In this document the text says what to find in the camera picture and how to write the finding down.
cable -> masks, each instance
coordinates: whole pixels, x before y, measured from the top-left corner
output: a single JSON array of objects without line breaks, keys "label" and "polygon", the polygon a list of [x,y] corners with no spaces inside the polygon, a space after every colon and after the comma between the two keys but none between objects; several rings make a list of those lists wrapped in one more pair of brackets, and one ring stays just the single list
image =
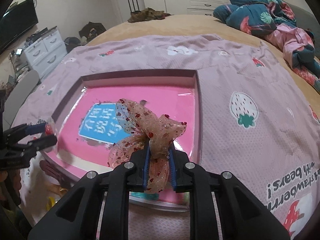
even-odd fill
[{"label": "cable", "polygon": [[37,0],[33,0],[33,4],[34,4],[34,6],[35,6],[35,8],[36,8],[36,7],[37,7],[37,4],[38,4]]},{"label": "cable", "polygon": [[17,41],[15,41],[14,43],[16,43],[12,48],[10,48],[10,49],[5,49],[5,50],[11,50],[11,49],[14,49],[15,47],[17,47],[17,45],[19,44],[19,41],[21,40],[21,37],[17,40]]}]

teal floral comforter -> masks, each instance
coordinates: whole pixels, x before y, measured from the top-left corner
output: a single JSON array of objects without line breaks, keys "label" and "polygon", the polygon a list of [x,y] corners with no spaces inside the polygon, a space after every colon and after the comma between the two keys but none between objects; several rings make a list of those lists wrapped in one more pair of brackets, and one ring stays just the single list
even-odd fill
[{"label": "teal floral comforter", "polygon": [[291,8],[282,0],[230,0],[220,5],[213,15],[237,30],[253,36],[271,34],[277,26],[285,23],[296,27]]}]

bed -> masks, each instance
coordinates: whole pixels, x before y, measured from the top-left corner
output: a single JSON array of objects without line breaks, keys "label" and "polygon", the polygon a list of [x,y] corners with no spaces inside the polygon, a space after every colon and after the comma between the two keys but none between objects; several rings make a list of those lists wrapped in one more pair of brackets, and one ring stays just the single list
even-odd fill
[{"label": "bed", "polygon": [[[258,47],[261,39],[247,35],[241,31],[230,28],[214,17],[200,15],[173,15],[165,21],[150,21],[131,24],[128,22],[117,25],[99,35],[88,46],[94,46],[107,41],[121,41],[145,35],[199,35],[215,33],[223,39]],[[320,95],[302,78],[297,76],[283,59],[282,52],[268,43],[272,53],[280,64],[290,73],[297,86],[301,89],[313,110],[320,114]]]},{"label": "bed", "polygon": [[[259,47],[261,46],[262,42],[262,40],[259,38],[250,36],[246,33],[232,29],[225,24],[222,24],[214,17],[198,15],[176,15],[167,17],[165,20],[159,21],[149,21],[134,24],[122,23],[99,35],[87,46],[95,46],[96,48],[96,46],[99,46],[100,44],[103,44],[107,41],[122,41],[125,39],[137,38],[145,35],[196,36],[210,33],[216,34],[225,40],[246,44],[252,47]],[[303,95],[313,109],[315,118],[317,114],[320,114],[320,95],[287,66],[286,62],[283,60],[283,54],[281,51],[279,51],[271,44],[267,44],[267,46],[279,61],[281,66],[285,70],[287,70],[296,85],[302,91]],[[61,63],[62,65],[69,60],[72,60],[70,58],[68,59],[68,57],[68,55],[65,57],[65,59]],[[46,201],[46,194],[43,192],[44,189],[39,188],[39,185],[41,185],[41,183],[39,183],[39,180],[43,179],[43,177],[41,177],[41,175],[37,177],[36,185],[34,183],[30,183],[30,180],[32,178],[35,179],[35,176],[37,174],[41,174],[41,171],[38,167],[39,165],[37,164],[37,162],[39,162],[39,158],[40,157],[38,156],[37,159],[33,161],[31,168],[28,169],[28,172],[22,172],[21,174],[23,181],[21,195],[23,199],[28,200],[27,203],[22,204],[22,210],[25,212],[26,217],[32,224],[37,222],[45,213],[45,211],[43,210],[44,208],[40,207],[39,205],[39,203],[45,203]],[[32,173],[33,176],[26,176],[27,173]],[[131,205],[130,208],[129,219],[131,221],[140,220],[142,223],[148,223],[148,221],[152,220],[155,222],[155,224],[148,225],[148,228],[139,228],[137,223],[132,223],[131,225],[129,225],[130,239],[140,239],[140,237],[145,235],[146,231],[148,231],[149,233],[150,238],[148,239],[164,239],[166,237],[172,238],[169,229],[169,227],[172,225],[175,228],[175,239],[188,239],[188,213],[167,213],[145,209],[135,205]]]}]

white drawer cabinet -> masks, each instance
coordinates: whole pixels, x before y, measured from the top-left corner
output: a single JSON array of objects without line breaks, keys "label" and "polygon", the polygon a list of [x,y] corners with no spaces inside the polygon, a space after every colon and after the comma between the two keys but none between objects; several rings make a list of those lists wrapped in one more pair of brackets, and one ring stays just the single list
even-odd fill
[{"label": "white drawer cabinet", "polygon": [[193,15],[206,15],[206,16],[213,16],[213,10],[203,10],[203,9],[188,9],[188,14]]},{"label": "white drawer cabinet", "polygon": [[60,46],[49,53],[42,61],[32,66],[32,68],[39,73],[40,79],[46,78],[47,75],[55,69],[65,56],[65,52],[65,45],[60,43]]},{"label": "white drawer cabinet", "polygon": [[39,38],[21,54],[21,60],[39,73],[43,81],[67,54],[66,46],[58,29]]},{"label": "white drawer cabinet", "polygon": [[190,9],[214,10],[222,4],[224,3],[210,0],[188,0],[188,8]]},{"label": "white drawer cabinet", "polygon": [[48,54],[47,48],[45,47],[43,41],[39,41],[35,45],[29,46],[24,52],[26,54],[29,65],[35,64]]},{"label": "white drawer cabinet", "polygon": [[45,37],[43,41],[48,51],[56,48],[63,42],[58,31],[51,33],[48,37]]}]

television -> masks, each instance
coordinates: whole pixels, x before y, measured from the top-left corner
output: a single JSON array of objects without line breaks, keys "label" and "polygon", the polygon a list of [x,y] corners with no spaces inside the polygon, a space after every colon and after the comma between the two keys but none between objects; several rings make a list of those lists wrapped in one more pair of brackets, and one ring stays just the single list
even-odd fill
[{"label": "television", "polygon": [[0,54],[37,23],[33,0],[25,0],[10,8],[0,18]]}]

